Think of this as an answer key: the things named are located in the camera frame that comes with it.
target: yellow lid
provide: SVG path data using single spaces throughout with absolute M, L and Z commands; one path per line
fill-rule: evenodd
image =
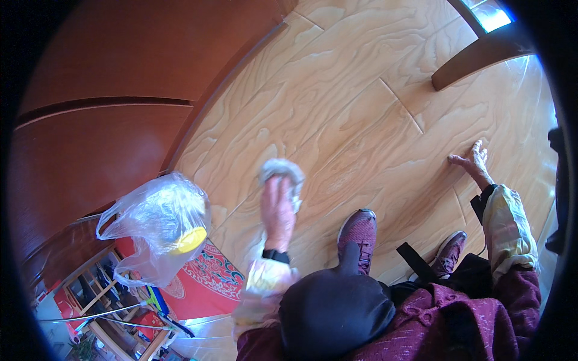
M 201 242 L 207 237 L 207 231 L 203 227 L 196 227 L 189 230 L 187 233 L 180 236 L 177 240 L 177 248 L 173 251 L 175 253 L 183 254 L 199 247 Z

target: wooden chair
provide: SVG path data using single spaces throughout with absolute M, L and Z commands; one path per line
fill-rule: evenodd
M 476 33 L 478 40 L 465 47 L 432 75 L 433 87 L 437 91 L 494 64 L 534 53 L 524 30 L 515 21 L 487 32 L 461 0 L 448 2 Z

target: chair leg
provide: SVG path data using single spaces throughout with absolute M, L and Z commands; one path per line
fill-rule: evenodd
M 442 65 L 432 75 L 437 91 L 502 61 L 533 54 L 523 30 L 515 23 L 506 24 L 471 43 Z

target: red rug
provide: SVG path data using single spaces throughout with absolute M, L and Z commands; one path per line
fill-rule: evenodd
M 135 252 L 131 238 L 116 240 L 123 257 Z M 171 283 L 161 288 L 162 297 L 175 319 L 228 314 L 239 303 L 244 276 L 207 240 L 199 257 L 183 266 Z

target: wooden floor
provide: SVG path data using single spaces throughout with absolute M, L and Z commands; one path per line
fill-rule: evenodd
M 492 66 L 436 92 L 431 75 L 476 40 L 446 0 L 301 0 L 203 119 L 177 164 L 213 209 L 212 242 L 241 271 L 262 251 L 259 167 L 288 158 L 306 174 L 289 248 L 302 274 L 337 264 L 343 220 L 377 214 L 371 276 L 410 270 L 407 241 L 425 259 L 465 230 L 483 249 L 469 205 L 480 191 L 446 157 L 477 139 L 494 180 L 516 189 L 538 238 L 554 196 L 556 126 L 535 56 Z

